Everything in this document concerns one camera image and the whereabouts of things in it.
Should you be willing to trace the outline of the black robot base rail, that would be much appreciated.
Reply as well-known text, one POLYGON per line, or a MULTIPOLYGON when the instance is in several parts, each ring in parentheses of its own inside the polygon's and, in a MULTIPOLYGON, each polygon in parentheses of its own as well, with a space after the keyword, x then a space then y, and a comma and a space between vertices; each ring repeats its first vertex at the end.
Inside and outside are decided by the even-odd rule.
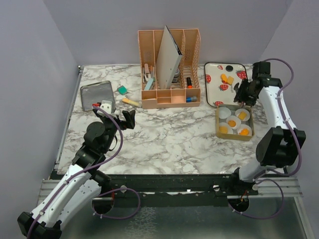
POLYGON ((94 202, 103 207, 226 207, 228 198, 258 194, 233 174, 111 174, 98 182, 103 196, 94 202))

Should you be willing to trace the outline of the silver tin lid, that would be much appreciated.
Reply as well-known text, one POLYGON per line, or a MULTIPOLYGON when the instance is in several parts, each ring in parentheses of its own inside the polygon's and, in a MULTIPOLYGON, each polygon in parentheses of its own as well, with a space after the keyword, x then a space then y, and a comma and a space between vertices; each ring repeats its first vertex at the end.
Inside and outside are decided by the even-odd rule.
POLYGON ((104 110, 113 114, 116 109, 116 101, 110 81, 102 81, 80 87, 80 95, 82 102, 82 110, 87 112, 93 109, 93 104, 103 104, 104 102, 110 104, 109 108, 104 110))

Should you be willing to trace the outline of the rectangular yellow cracker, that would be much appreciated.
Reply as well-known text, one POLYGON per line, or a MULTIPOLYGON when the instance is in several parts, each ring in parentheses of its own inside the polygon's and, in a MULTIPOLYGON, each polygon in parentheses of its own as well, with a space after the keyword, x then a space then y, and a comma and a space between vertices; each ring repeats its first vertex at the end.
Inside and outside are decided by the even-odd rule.
POLYGON ((244 111, 241 111, 240 114, 238 115, 238 118, 242 121, 245 120, 247 114, 244 111))

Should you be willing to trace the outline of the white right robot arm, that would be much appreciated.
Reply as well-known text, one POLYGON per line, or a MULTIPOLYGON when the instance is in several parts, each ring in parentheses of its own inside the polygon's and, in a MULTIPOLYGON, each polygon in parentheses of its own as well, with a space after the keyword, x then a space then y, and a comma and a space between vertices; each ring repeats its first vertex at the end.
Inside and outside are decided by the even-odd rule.
POLYGON ((306 133, 297 129, 291 119, 284 100, 284 89, 292 83, 294 72, 285 85, 279 78, 271 76, 271 61, 253 64, 252 79, 244 79, 235 85, 234 102, 254 106, 261 101, 269 129, 256 148, 255 160, 237 168, 237 178, 229 182, 229 189, 240 195, 247 189, 247 183, 254 182, 267 172, 289 177, 295 175, 302 164, 301 148, 306 133))

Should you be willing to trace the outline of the black-tipped metal tongs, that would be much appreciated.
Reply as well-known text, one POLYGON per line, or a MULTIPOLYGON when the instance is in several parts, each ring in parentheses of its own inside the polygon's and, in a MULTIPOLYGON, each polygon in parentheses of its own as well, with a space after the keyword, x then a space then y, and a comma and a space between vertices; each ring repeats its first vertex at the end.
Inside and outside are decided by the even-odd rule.
POLYGON ((239 92, 239 87, 240 87, 240 83, 235 84, 234 86, 234 91, 236 93, 235 97, 234 97, 234 101, 233 102, 238 102, 238 92, 239 92))

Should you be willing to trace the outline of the small oval brown cookie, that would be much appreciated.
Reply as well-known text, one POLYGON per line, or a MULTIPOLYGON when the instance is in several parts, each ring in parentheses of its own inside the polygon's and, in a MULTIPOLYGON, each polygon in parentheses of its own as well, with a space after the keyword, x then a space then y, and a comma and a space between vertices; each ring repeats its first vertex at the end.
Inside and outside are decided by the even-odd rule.
POLYGON ((234 120, 229 120, 228 124, 230 127, 235 127, 236 126, 236 122, 234 120))

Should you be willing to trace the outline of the rectangular tan biscuit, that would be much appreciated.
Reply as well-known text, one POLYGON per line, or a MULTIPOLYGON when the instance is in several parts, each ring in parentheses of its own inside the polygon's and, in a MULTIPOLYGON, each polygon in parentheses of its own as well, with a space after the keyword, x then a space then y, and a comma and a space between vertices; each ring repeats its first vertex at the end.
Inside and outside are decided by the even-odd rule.
POLYGON ((234 82, 234 78, 233 78, 233 77, 231 77, 231 76, 229 76, 229 77, 227 78, 226 83, 227 83, 227 84, 229 84, 229 85, 232 85, 232 84, 233 84, 233 82, 234 82))

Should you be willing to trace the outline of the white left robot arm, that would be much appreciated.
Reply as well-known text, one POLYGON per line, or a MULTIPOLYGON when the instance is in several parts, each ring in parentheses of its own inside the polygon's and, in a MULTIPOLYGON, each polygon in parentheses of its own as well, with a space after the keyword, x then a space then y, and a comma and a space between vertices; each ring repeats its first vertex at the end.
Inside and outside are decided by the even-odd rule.
POLYGON ((84 142, 67 172, 49 195, 30 213, 17 219, 21 233, 28 239, 58 239, 62 230, 81 208, 96 196, 106 196, 111 178, 99 167, 108 162, 105 155, 117 133, 135 127, 135 110, 123 111, 124 120, 100 107, 93 107, 100 119, 88 125, 84 142))

